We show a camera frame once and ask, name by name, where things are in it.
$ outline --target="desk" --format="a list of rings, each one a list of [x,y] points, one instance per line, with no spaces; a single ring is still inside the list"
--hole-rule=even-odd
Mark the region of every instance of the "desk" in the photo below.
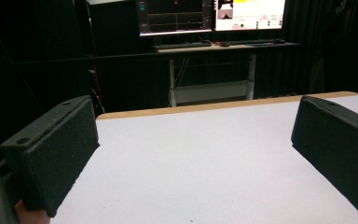
[[[337,91],[337,92],[310,94],[310,96],[316,96],[322,99],[353,96],[353,95],[358,95],[358,93],[352,91]],[[270,105],[270,104],[278,104],[278,103],[297,102],[300,99],[301,99],[301,95],[297,95],[297,96],[266,98],[266,99],[250,100],[250,101],[224,102],[224,103],[208,104],[208,105],[187,105],[187,106],[179,106],[175,108],[167,107],[167,108],[158,108],[158,109],[134,110],[134,111],[101,114],[97,119],[124,119],[124,118],[143,117],[143,116],[196,112],[202,110],[224,109],[224,108],[249,106],[249,105]]]
[[[358,113],[358,95],[325,96]],[[358,223],[351,203],[292,148],[293,100],[102,115],[101,146],[51,224]]]
[[[234,45],[229,47],[219,47],[212,45],[210,47],[189,48],[189,49],[161,49],[158,53],[187,53],[187,52],[205,52],[205,51],[219,51],[228,52],[232,50],[247,50],[258,48],[277,48],[277,47],[292,47],[297,46],[294,43],[285,44],[259,44],[259,45]],[[171,106],[176,106],[177,103],[187,103],[195,101],[205,101],[212,99],[222,99],[236,96],[246,96],[246,100],[253,100],[255,89],[255,59],[256,54],[249,55],[249,70],[245,80],[204,84],[197,86],[175,86],[175,65],[174,59],[170,59],[170,102]]]

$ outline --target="white table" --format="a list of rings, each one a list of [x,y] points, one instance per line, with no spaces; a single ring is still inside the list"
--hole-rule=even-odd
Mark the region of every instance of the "white table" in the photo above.
[[[358,113],[358,95],[331,101]],[[101,146],[51,224],[358,224],[358,211],[292,147],[297,107],[99,119]]]

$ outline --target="monitor screen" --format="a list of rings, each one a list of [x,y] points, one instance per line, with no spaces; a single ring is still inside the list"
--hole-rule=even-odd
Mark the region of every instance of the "monitor screen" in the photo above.
[[[282,29],[285,0],[214,0],[214,30]]]
[[[136,0],[139,35],[211,32],[212,0]]]

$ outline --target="black object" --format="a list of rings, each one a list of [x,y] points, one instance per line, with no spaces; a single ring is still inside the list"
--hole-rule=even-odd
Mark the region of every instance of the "black object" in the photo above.
[[[253,45],[253,44],[271,44],[274,39],[250,39],[229,41],[230,45]]]
[[[140,37],[196,35],[213,29],[213,3],[203,0],[136,0]]]
[[[358,210],[358,114],[336,103],[303,96],[292,142]]]
[[[219,46],[220,46],[220,47],[229,47],[229,44],[230,44],[229,42],[223,41],[223,42],[220,42],[220,43],[219,43]]]
[[[284,39],[274,39],[273,41],[272,41],[272,43],[273,44],[284,44],[285,43],[285,41],[284,41]]]
[[[25,207],[54,217],[98,146],[91,99],[81,96],[56,105],[1,148],[12,174],[21,178]]]

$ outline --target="monitor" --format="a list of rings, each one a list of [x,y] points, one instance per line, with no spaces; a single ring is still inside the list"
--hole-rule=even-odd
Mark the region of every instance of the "monitor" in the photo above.
[[[282,29],[285,0],[214,0],[215,31]]]
[[[212,0],[135,0],[139,36],[211,32]]]

